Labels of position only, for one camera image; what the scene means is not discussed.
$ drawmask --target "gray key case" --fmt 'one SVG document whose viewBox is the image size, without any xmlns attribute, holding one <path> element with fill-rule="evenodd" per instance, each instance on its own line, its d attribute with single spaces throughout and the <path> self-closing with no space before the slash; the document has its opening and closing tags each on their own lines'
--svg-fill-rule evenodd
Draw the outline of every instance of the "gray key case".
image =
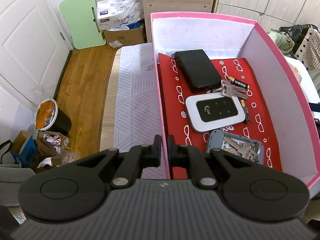
<svg viewBox="0 0 320 240">
<path fill-rule="evenodd" d="M 247 137 L 243 137 L 240 135 L 236 135 L 229 132 L 224 132 L 221 130 L 213 130 L 209 136 L 209 140 L 207 142 L 206 152 L 210 152 L 210 149 L 212 148 L 221 148 L 223 145 L 223 138 L 225 136 L 229 136 L 232 139 L 236 139 L 243 142 L 252 142 L 252 143 L 259 143 L 260 145 L 260 154 L 258 155 L 258 158 L 255 162 L 258 162 L 260 164 L 263 164 L 263 155 L 264 155 L 264 148 L 263 144 L 260 141 L 253 140 Z"/>
</svg>

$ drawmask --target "white door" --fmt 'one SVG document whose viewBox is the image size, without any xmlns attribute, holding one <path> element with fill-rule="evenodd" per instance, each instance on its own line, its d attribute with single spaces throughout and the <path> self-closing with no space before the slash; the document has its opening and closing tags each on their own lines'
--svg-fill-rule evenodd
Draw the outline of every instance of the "white door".
<svg viewBox="0 0 320 240">
<path fill-rule="evenodd" d="M 0 0 L 0 78 L 31 103 L 54 95 L 68 53 L 44 0 Z"/>
</svg>

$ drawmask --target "patterned bag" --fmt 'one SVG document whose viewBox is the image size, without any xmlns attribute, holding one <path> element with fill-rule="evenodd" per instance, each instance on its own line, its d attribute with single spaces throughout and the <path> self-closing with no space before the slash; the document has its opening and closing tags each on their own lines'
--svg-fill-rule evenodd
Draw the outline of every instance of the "patterned bag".
<svg viewBox="0 0 320 240">
<path fill-rule="evenodd" d="M 320 33 L 313 28 L 309 28 L 305 33 L 294 55 L 306 69 L 320 69 Z"/>
</svg>

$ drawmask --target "green cloth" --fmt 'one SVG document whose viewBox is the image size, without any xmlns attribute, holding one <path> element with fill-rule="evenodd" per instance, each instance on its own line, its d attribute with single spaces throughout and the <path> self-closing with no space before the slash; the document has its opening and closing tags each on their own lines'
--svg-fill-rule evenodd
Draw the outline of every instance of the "green cloth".
<svg viewBox="0 0 320 240">
<path fill-rule="evenodd" d="M 294 41 L 291 37 L 285 32 L 270 32 L 268 35 L 281 50 L 282 54 L 290 57 L 289 52 L 294 46 Z"/>
</svg>

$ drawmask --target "red cloth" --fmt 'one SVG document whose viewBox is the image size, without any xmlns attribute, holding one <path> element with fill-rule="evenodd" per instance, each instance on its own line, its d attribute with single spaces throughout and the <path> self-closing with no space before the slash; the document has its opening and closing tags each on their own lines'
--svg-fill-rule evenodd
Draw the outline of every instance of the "red cloth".
<svg viewBox="0 0 320 240">
<path fill-rule="evenodd" d="M 159 61 L 166 136 L 173 135 L 177 144 L 193 145 L 204 152 L 210 132 L 197 133 L 193 131 L 184 105 L 186 98 L 194 94 L 191 93 L 173 58 L 159 53 Z M 244 58 L 217 59 L 211 60 L 211 62 L 223 79 L 232 76 L 250 84 L 246 106 L 251 123 L 238 123 L 222 128 L 222 130 L 262 142 L 264 147 L 263 165 L 282 171 L 278 142 L 270 114 L 249 63 Z M 173 168 L 172 172 L 174 179 L 187 178 L 184 169 Z"/>
</svg>

